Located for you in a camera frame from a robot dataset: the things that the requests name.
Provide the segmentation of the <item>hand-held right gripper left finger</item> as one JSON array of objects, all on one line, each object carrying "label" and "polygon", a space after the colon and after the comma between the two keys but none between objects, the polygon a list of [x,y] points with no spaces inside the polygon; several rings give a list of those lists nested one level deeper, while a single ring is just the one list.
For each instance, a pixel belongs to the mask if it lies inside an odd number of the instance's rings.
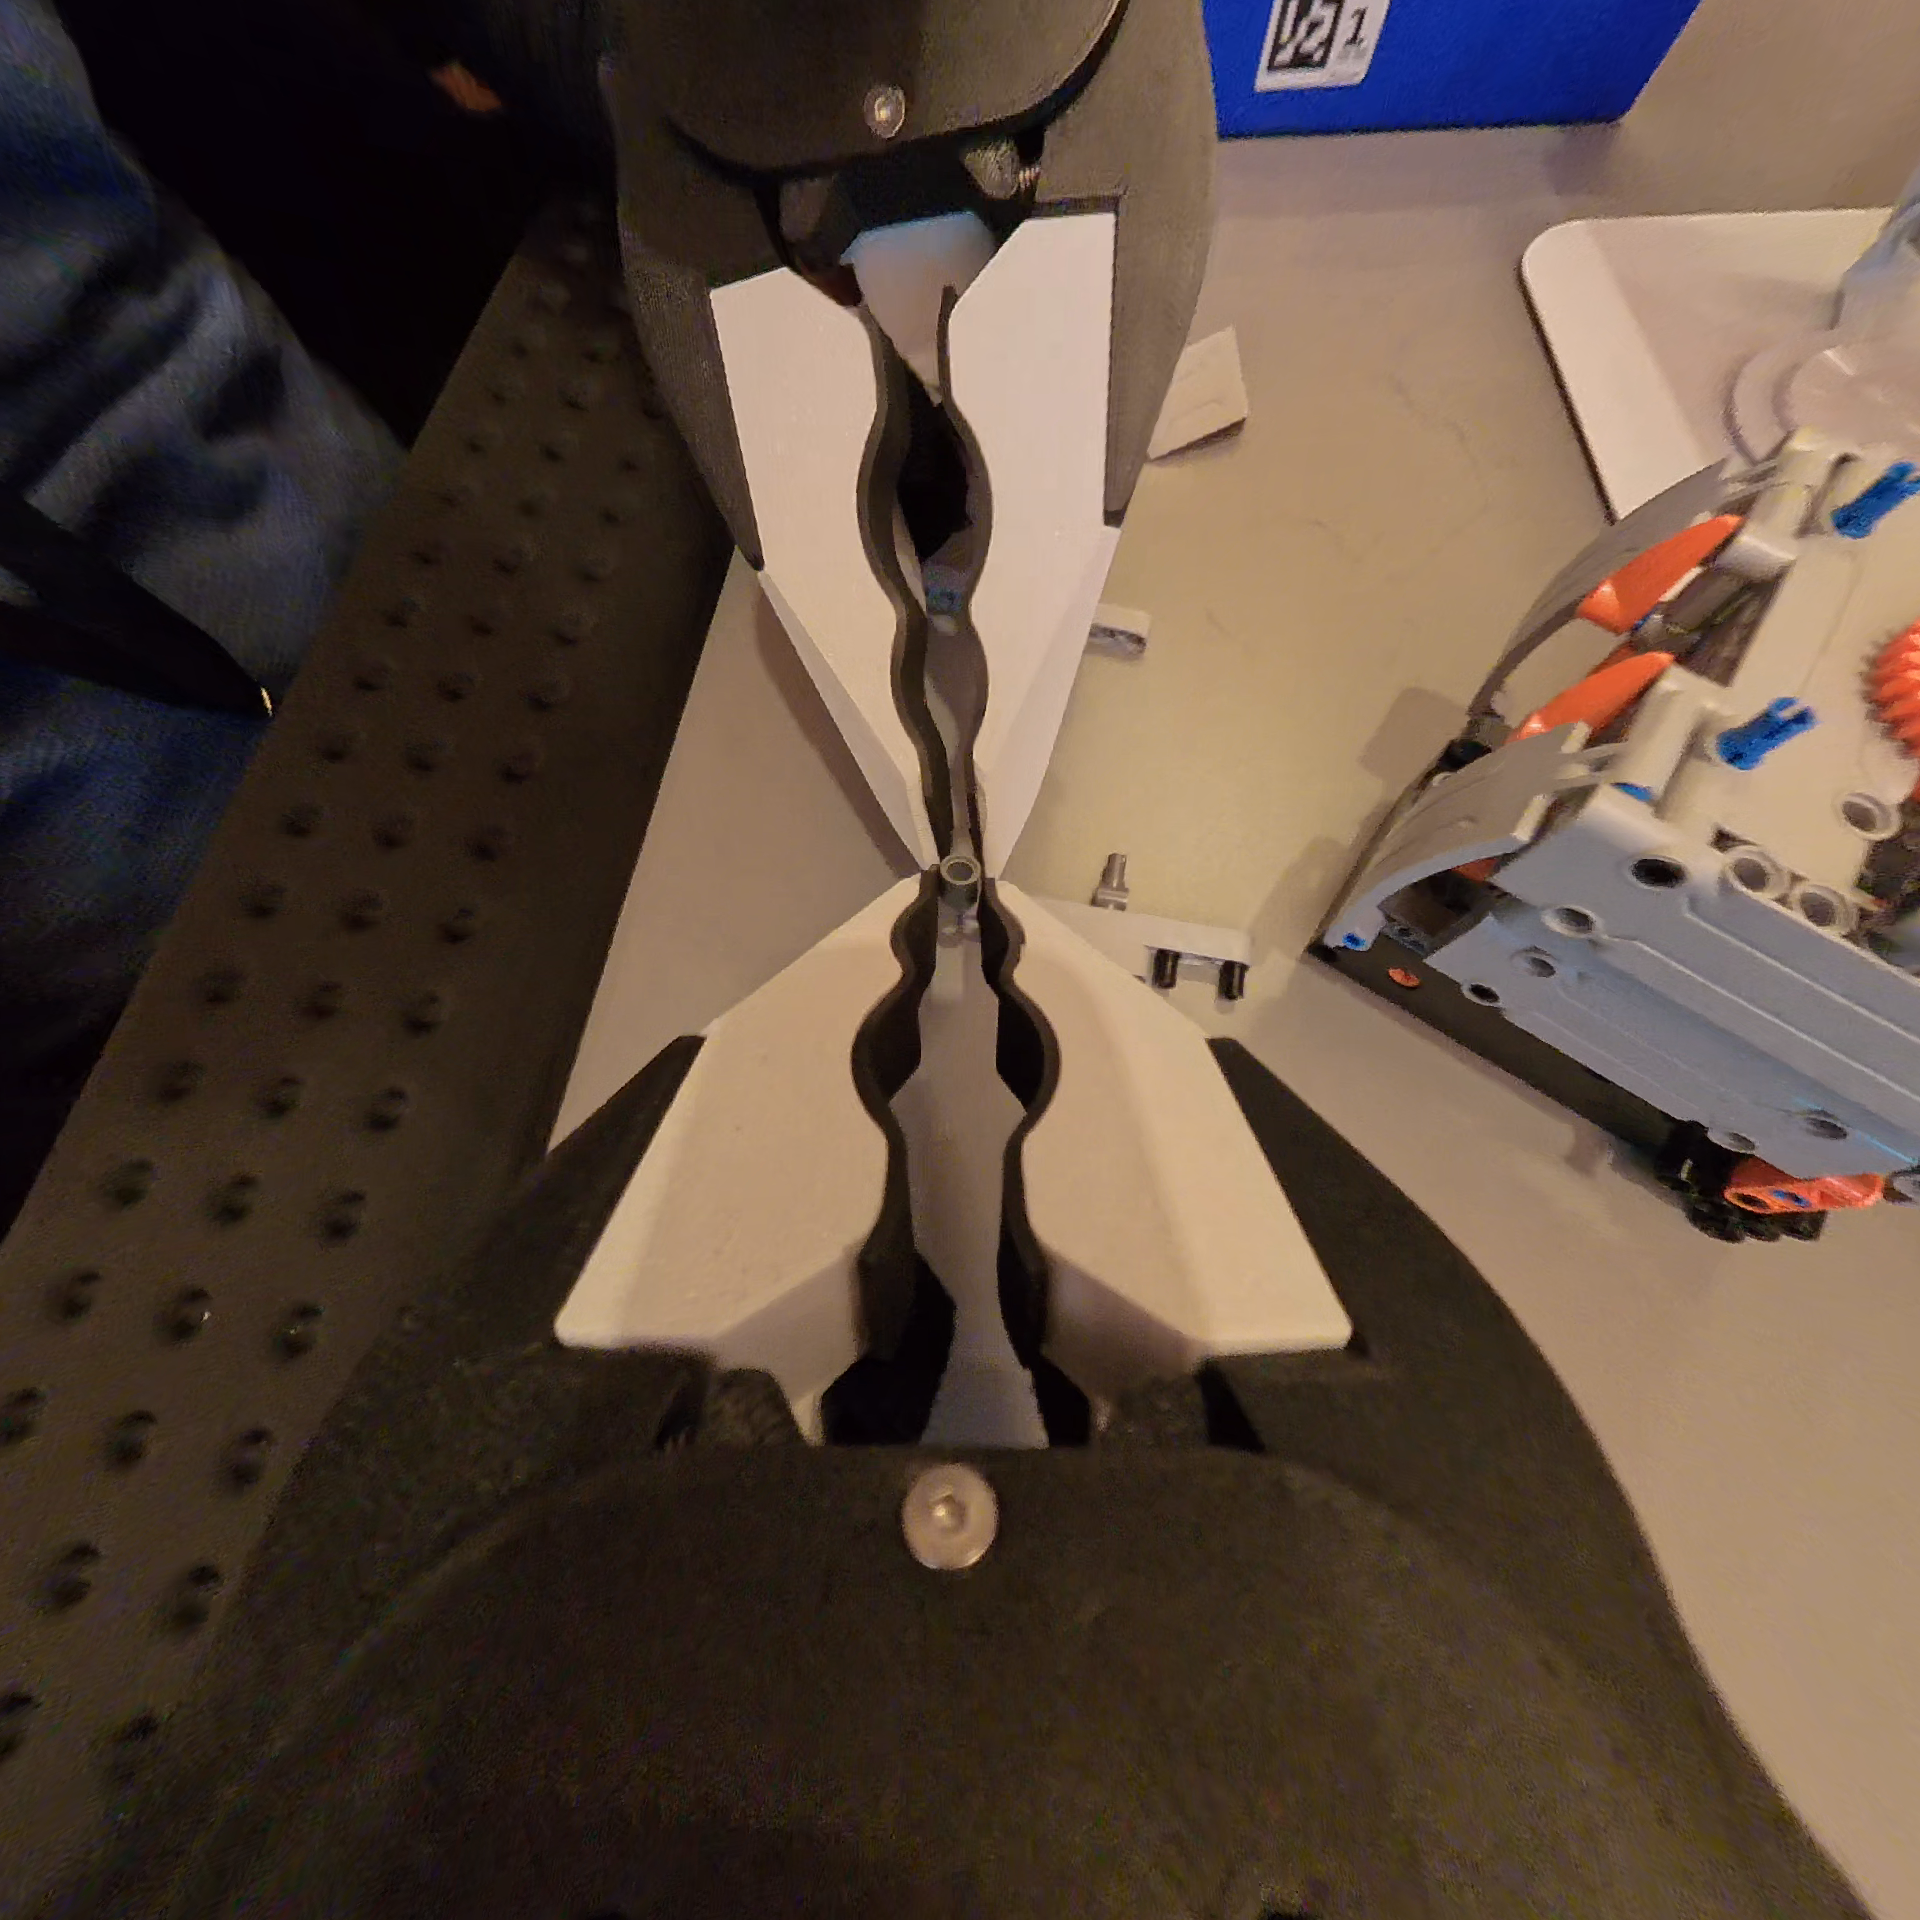
[{"label": "hand-held right gripper left finger", "polygon": [[560,1308],[580,1351],[771,1376],[838,1444],[924,1437],[954,1299],[893,1099],[920,1068],[942,884],[895,881],[710,1022]]}]

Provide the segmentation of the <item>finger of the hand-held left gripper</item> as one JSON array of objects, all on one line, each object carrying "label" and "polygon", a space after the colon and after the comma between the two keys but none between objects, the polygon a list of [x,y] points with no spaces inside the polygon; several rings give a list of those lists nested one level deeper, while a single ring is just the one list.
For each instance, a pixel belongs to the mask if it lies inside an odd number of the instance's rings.
[{"label": "finger of the hand-held left gripper", "polygon": [[759,588],[917,867],[949,849],[927,718],[927,615],[903,563],[906,363],[862,307],[791,270],[710,313],[752,496]]},{"label": "finger of the hand-held left gripper", "polygon": [[972,772],[1000,875],[1044,781],[1120,529],[1109,523],[1116,217],[1019,224],[943,320],[943,392],[982,483],[967,588],[988,702]]}]

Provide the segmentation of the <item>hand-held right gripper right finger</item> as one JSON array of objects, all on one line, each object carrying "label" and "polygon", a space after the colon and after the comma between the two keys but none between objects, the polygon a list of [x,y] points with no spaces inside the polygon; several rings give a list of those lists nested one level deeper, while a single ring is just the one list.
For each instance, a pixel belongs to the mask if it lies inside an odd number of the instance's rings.
[{"label": "hand-held right gripper right finger", "polygon": [[979,903],[1000,1160],[999,1317],[1044,1440],[1221,1359],[1343,1353],[1347,1305],[1208,1037],[1014,884]]}]

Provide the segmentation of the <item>small grey panel piece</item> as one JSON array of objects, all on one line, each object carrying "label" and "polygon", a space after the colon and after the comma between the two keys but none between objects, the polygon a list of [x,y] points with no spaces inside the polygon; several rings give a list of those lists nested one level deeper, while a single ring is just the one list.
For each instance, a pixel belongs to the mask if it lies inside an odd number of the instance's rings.
[{"label": "small grey panel piece", "polygon": [[1164,461],[1243,429],[1251,401],[1234,327],[1183,350],[1164,397],[1144,456]]}]

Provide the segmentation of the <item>person's black jacket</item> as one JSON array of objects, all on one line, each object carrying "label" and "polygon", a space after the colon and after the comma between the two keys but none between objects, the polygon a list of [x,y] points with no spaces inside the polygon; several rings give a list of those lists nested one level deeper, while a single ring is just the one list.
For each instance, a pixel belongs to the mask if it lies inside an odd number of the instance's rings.
[{"label": "person's black jacket", "polygon": [[54,14],[107,127],[403,445],[535,209],[608,164],[598,4]]}]

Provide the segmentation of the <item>black perforated panel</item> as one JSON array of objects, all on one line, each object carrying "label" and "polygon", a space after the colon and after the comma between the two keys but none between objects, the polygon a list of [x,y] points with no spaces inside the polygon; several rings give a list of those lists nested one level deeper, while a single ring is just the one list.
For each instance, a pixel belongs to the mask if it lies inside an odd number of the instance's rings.
[{"label": "black perforated panel", "polygon": [[435,1463],[452,1365],[392,1351],[544,1157],[728,550],[611,215],[548,209],[5,1241],[5,1915],[149,1816],[171,1864],[535,1451]]}]

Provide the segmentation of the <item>grey orange toy brick vehicle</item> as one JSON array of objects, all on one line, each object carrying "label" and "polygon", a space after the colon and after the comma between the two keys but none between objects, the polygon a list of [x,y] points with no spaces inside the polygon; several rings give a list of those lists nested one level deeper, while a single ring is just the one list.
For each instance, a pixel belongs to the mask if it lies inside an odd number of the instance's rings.
[{"label": "grey orange toy brick vehicle", "polygon": [[1719,1241],[1916,1207],[1916,455],[1790,432],[1543,588],[1318,956]]}]

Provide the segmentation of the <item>blue plastic bin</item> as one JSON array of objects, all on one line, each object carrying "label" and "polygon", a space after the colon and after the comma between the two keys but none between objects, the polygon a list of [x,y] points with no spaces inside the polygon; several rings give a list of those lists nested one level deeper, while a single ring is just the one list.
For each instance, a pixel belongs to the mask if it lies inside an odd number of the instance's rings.
[{"label": "blue plastic bin", "polygon": [[1224,137],[1612,123],[1694,1],[1204,1]]}]

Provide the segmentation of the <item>white rounded board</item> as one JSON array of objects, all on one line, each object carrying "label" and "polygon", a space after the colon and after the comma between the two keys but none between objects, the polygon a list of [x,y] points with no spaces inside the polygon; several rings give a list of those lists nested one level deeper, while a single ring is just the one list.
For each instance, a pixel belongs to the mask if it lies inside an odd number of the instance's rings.
[{"label": "white rounded board", "polygon": [[1831,321],[1839,277],[1894,208],[1581,220],[1526,247],[1522,293],[1613,519],[1749,459],[1725,422],[1734,374]]}]

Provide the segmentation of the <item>person's blue jeans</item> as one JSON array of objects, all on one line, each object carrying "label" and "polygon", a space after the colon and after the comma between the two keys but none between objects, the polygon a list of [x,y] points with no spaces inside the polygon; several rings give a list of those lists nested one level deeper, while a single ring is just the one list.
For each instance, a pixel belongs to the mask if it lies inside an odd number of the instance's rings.
[{"label": "person's blue jeans", "polygon": [[3,27],[5,1224],[244,781],[403,451]]}]

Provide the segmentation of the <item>white round stand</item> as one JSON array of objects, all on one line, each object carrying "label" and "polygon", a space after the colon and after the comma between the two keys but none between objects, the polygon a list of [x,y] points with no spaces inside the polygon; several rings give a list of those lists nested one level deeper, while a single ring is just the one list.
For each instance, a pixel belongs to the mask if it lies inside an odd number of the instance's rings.
[{"label": "white round stand", "polygon": [[1846,448],[1918,456],[1918,188],[1839,277],[1831,321],[1755,352],[1734,374],[1725,422],[1757,461],[1818,435]]}]

